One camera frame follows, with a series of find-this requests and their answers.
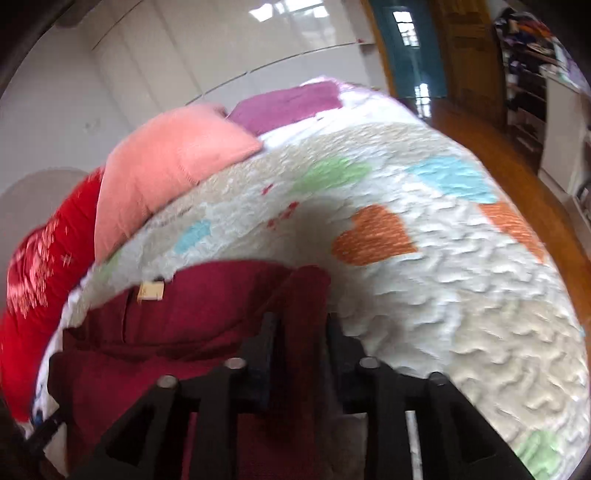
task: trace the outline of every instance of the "dark red cloth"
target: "dark red cloth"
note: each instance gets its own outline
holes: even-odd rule
[[[102,168],[82,180],[49,221],[19,245],[8,266],[0,326],[0,377],[12,415],[29,418],[39,366],[70,292],[95,260]]]
[[[285,374],[274,378],[266,415],[239,418],[240,479],[317,478],[316,347],[329,283],[317,267],[212,262],[177,272],[161,301],[137,302],[136,287],[89,312],[50,362],[49,392],[73,416],[71,466],[158,377],[206,374],[259,331],[264,312],[276,312]]]

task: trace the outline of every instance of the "orange heart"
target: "orange heart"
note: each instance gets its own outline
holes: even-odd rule
[[[479,205],[479,207],[501,232],[511,235],[519,243],[524,244],[538,260],[544,261],[544,247],[540,244],[534,231],[511,205],[507,202],[497,202],[491,205]]]
[[[349,265],[369,265],[416,252],[395,213],[381,205],[362,208],[351,217],[355,227],[337,237],[332,254]]]

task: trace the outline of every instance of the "purple pillow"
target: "purple pillow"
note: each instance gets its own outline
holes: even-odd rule
[[[247,98],[236,105],[228,119],[259,136],[342,106],[337,84],[309,83]]]

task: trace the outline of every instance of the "doorway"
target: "doorway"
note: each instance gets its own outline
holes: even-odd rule
[[[370,0],[392,66],[397,96],[422,118],[430,99],[447,96],[446,76],[428,0]]]

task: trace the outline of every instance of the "red blanket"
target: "red blanket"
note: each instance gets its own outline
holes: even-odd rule
[[[259,331],[264,312],[285,330],[285,376],[274,379],[265,416],[241,415],[240,479],[318,477],[314,440],[317,349],[330,280],[316,267],[291,271],[258,261],[213,262],[177,272],[160,301],[128,290],[64,332],[48,388],[72,411],[71,466],[163,374],[203,375]]]

